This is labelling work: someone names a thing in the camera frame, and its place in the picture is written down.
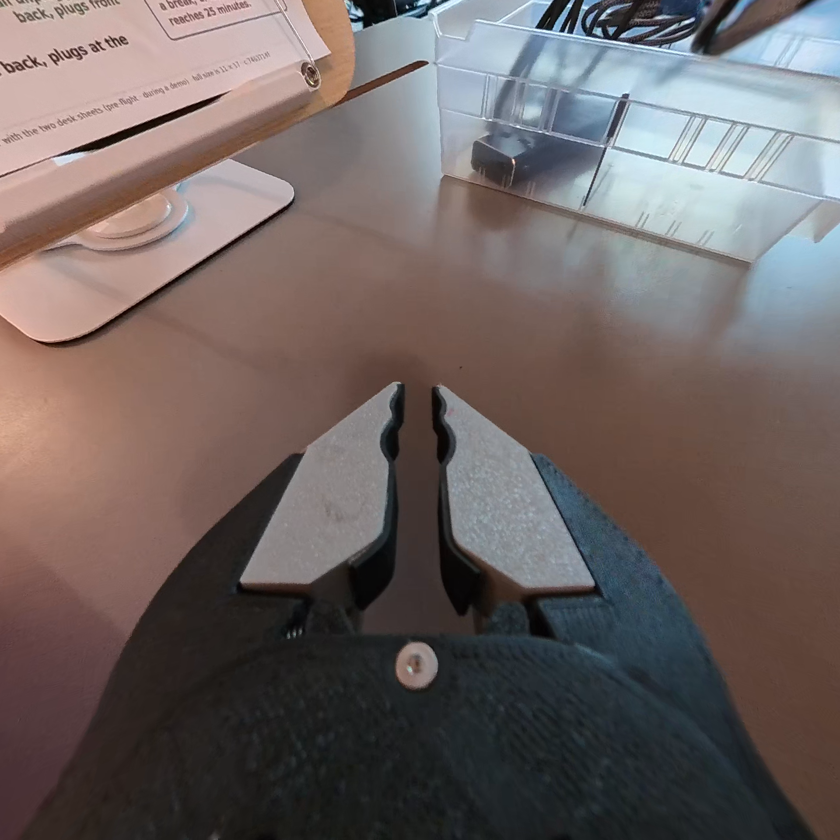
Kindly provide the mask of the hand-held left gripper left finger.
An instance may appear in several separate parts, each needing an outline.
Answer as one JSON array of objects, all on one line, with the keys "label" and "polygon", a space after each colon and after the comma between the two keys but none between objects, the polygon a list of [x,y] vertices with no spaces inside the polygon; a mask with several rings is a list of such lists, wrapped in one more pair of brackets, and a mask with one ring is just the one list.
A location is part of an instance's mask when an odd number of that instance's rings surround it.
[{"label": "hand-held left gripper left finger", "polygon": [[393,382],[316,438],[240,576],[244,592],[365,611],[395,568],[395,460],[405,386]]}]

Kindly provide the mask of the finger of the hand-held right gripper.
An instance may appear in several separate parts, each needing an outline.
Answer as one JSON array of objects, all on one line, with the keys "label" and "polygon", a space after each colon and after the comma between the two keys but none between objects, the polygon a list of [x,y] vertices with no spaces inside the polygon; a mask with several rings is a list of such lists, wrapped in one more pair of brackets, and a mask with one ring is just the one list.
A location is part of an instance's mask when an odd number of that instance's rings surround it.
[{"label": "finger of the hand-held right gripper", "polygon": [[701,2],[690,51],[701,56],[720,56],[812,4],[813,1]]}]

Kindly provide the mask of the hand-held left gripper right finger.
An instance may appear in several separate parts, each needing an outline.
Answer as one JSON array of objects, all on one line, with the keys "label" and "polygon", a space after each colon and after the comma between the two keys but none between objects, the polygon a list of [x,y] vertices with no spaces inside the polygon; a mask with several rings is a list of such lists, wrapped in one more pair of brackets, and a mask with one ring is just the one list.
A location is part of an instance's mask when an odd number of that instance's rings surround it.
[{"label": "hand-held left gripper right finger", "polygon": [[531,453],[444,385],[432,390],[440,573],[458,615],[589,595],[595,579]]}]

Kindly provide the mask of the clear plastic bin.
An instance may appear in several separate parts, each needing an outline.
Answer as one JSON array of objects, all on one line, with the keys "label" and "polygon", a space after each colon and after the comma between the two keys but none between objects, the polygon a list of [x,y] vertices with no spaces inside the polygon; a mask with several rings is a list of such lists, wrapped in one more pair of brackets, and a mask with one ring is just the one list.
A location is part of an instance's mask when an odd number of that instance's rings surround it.
[{"label": "clear plastic bin", "polygon": [[[721,57],[536,28],[548,2],[430,14],[445,175],[751,263],[838,229],[838,2]],[[470,165],[499,131],[601,145],[593,169],[511,190]]]}]

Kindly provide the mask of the dark grey usb hub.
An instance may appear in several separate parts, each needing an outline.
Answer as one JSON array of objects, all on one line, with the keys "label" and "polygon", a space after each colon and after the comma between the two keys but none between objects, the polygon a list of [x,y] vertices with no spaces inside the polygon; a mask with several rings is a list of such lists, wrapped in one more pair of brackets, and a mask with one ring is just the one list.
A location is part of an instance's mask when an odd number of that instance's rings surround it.
[{"label": "dark grey usb hub", "polygon": [[472,143],[470,165],[492,185],[511,190],[547,178],[575,178],[602,158],[601,145],[533,132],[499,131]]}]

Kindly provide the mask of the printed instruction sheet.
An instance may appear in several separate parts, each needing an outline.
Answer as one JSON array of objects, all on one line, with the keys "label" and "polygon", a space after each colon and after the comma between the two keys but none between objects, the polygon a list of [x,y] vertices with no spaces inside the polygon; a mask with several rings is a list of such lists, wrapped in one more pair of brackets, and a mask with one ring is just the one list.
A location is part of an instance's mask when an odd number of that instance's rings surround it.
[{"label": "printed instruction sheet", "polygon": [[2,1],[1,173],[329,53],[302,2]]}]

